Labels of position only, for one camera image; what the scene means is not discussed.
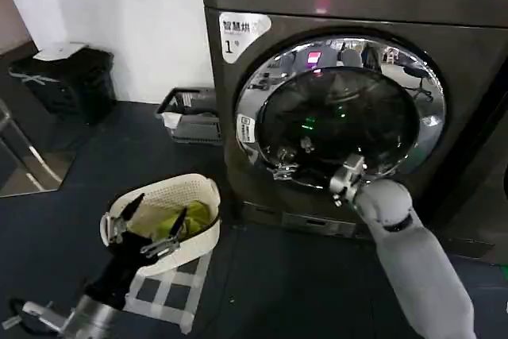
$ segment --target washing machine door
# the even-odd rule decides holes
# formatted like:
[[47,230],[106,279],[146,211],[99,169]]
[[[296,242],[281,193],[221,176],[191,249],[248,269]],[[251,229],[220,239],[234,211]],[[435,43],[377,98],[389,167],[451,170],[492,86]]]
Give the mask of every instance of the washing machine door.
[[314,188],[352,153],[368,179],[408,173],[432,152],[445,98],[432,68],[384,40],[332,36],[273,56],[244,84],[238,144],[274,179]]

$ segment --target white laundry basket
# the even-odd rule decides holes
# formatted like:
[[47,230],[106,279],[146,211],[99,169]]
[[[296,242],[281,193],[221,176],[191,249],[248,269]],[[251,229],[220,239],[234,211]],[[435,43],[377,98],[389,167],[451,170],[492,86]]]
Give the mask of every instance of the white laundry basket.
[[177,268],[203,256],[215,247],[221,232],[219,218],[221,197],[215,182],[199,174],[176,176],[122,195],[113,203],[110,211],[101,218],[100,234],[104,245],[108,246],[109,244],[106,232],[107,214],[112,218],[117,218],[129,202],[143,193],[143,202],[135,213],[136,218],[142,218],[143,214],[150,214],[153,211],[156,213],[157,210],[161,210],[161,207],[185,206],[197,200],[209,207],[212,222],[201,233],[180,241],[180,247],[172,254],[161,258],[156,264],[141,268],[138,271],[139,275],[149,277]]

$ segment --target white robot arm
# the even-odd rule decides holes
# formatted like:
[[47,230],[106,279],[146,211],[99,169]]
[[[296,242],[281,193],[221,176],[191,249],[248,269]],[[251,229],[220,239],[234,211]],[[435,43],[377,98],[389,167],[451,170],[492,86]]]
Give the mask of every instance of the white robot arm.
[[445,251],[420,221],[409,191],[389,179],[359,181],[363,157],[350,156],[330,181],[370,229],[381,265],[408,322],[427,339],[474,339],[473,305]]

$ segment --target gray storage basket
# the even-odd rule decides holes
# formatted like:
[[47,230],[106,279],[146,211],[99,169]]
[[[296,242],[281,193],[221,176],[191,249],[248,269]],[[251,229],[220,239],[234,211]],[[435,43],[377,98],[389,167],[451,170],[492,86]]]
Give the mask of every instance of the gray storage basket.
[[222,144],[215,89],[176,87],[156,111],[173,141]]

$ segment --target washing machine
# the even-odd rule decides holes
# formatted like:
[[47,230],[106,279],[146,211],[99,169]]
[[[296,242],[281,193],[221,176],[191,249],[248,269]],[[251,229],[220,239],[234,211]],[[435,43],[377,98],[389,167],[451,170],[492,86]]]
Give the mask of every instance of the washing machine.
[[348,155],[416,200],[507,56],[505,0],[204,0],[229,181],[258,222],[330,235]]
[[508,60],[421,201],[444,247],[492,264],[508,264],[506,79]]

